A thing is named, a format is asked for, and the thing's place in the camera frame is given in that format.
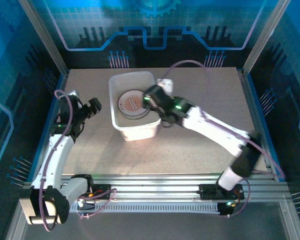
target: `plastic tub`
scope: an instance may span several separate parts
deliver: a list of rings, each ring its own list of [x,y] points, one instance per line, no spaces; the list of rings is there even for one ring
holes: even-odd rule
[[[130,120],[122,115],[118,108],[120,96],[130,90],[145,91],[156,84],[149,71],[137,71],[114,75],[109,80],[111,119],[113,127],[121,133],[125,141],[152,138],[157,134],[161,123],[159,115],[150,111],[140,119]]]

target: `circular disc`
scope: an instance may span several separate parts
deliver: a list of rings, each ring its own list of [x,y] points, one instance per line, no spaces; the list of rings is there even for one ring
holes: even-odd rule
[[[144,93],[140,90],[129,90],[119,97],[118,108],[124,117],[136,120],[148,114],[149,109],[142,107],[143,95]]]

